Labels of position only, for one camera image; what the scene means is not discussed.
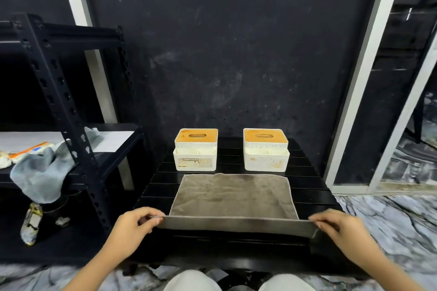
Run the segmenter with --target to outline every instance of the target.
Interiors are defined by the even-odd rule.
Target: black table
[[[300,219],[328,208],[341,206],[293,139],[289,139],[290,159],[284,173]],[[150,206],[169,214],[183,175],[168,151],[135,207]],[[246,171],[242,138],[219,138],[217,169],[211,173],[265,172]],[[154,229],[131,260],[148,264],[190,267],[218,267],[270,273],[312,273],[326,275],[367,275],[347,260],[324,234],[309,240],[303,237],[266,233],[227,233]]]

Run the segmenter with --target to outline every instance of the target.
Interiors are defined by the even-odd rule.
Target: marble floor
[[[341,196],[337,200],[347,213],[363,219],[391,260],[402,266],[425,290],[437,291],[437,196],[362,195]],[[0,265],[0,291],[61,290],[77,271],[69,266]],[[121,271],[114,271],[99,290],[158,291],[179,272],[178,267],[157,270],[140,267],[135,276],[125,277]],[[219,272],[208,274],[213,278],[220,275]],[[317,291],[382,290],[374,281],[312,275],[299,277]]]

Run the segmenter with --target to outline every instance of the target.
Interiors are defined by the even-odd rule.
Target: finger
[[[146,216],[146,215],[158,215],[158,216],[164,216],[165,214],[161,212],[159,209],[155,209],[152,207],[140,207],[137,209],[134,209],[132,213],[135,214],[135,217],[139,220],[140,218]]]
[[[311,215],[310,217],[308,217],[308,219],[310,221],[329,221],[332,223],[337,223],[339,224],[341,219],[345,216],[346,214],[343,213],[342,211],[337,211],[335,209],[328,209],[326,211],[323,211],[321,213],[316,213]]]
[[[162,218],[151,218],[139,226],[145,235],[152,232],[152,229],[163,221]]]
[[[315,225],[318,226],[318,228],[324,233],[326,233],[334,242],[336,242],[339,237],[339,233],[336,231],[336,229],[331,227],[328,223],[322,221],[316,222]]]

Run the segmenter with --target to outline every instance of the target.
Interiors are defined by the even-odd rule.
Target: tissue box
[[[181,129],[174,140],[174,163],[178,171],[215,171],[217,129]]]
[[[243,141],[244,168],[247,171],[285,172],[290,152],[281,129],[246,128]]]

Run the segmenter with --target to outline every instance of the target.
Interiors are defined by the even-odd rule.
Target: human hand
[[[308,219],[324,231],[350,261],[365,271],[376,261],[385,259],[361,218],[328,209]]]
[[[162,218],[151,218],[140,226],[138,221],[146,215],[164,216],[160,210],[151,207],[141,207],[120,215],[112,231],[102,247],[101,252],[114,265],[130,256],[152,229],[162,222]]]

